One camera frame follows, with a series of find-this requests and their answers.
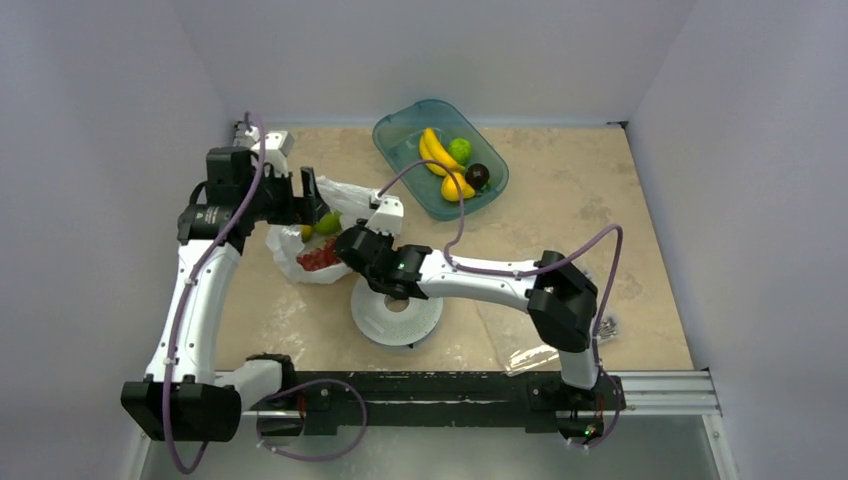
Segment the red fake grape bunch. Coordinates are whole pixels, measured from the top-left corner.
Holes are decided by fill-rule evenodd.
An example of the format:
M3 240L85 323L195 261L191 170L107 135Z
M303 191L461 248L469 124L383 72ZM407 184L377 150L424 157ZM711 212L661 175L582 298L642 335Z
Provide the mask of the red fake grape bunch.
M297 263L307 272L315 272L341 263L335 253L335 237L328 237L324 243L306 253L299 254Z

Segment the white plastic bag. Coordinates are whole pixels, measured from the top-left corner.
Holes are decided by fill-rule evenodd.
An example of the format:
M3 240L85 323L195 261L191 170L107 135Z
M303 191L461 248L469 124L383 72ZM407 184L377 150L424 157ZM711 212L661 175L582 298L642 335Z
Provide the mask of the white plastic bag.
M317 178L318 192L329 212L313 226L272 226L266 246L275 264L292 283L332 284L351 269L335 254L334 244L340 233L369 219L374 210L370 203L375 188Z

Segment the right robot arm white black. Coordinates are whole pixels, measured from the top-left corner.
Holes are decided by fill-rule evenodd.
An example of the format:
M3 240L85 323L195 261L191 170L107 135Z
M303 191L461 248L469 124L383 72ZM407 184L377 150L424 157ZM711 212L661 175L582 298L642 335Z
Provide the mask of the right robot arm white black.
M563 254L546 250L538 260L515 262L447 259L440 250L393 242L355 225L337 237L334 253L378 294L398 300L465 298L527 314L542 342L558 353L564 399L584 407L599 396L593 339L598 288Z

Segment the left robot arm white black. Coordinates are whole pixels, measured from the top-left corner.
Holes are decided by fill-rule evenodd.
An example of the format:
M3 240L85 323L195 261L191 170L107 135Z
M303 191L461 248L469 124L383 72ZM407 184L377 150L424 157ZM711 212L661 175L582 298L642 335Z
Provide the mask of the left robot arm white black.
M300 195L283 158L261 161L249 148L211 149L206 171L178 218L177 280L159 344L142 380L126 382L120 396L155 441L227 442L255 404L284 409L298 395L289 356L255 354L217 376L215 349L223 303L255 224L313 224L328 212L314 170L301 168Z

